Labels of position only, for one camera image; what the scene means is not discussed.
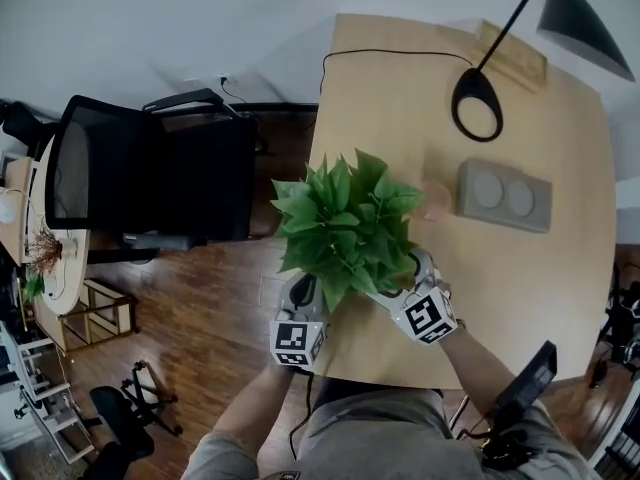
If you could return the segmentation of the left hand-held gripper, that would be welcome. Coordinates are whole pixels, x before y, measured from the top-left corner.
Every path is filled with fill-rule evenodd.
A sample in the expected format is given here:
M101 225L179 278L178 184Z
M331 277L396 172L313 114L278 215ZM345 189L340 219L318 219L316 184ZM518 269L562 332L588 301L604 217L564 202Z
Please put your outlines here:
M311 369L327 340L329 311L322 282L298 272L280 291L270 322L270 352L282 366Z

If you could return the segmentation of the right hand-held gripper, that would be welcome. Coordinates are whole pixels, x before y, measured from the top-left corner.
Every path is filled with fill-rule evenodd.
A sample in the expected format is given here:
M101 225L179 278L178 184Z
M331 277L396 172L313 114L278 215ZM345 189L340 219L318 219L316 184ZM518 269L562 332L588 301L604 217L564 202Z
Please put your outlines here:
M409 253L414 272L409 288L379 292L375 301L412 340L433 344L458 327L446 283L429 252L414 248Z

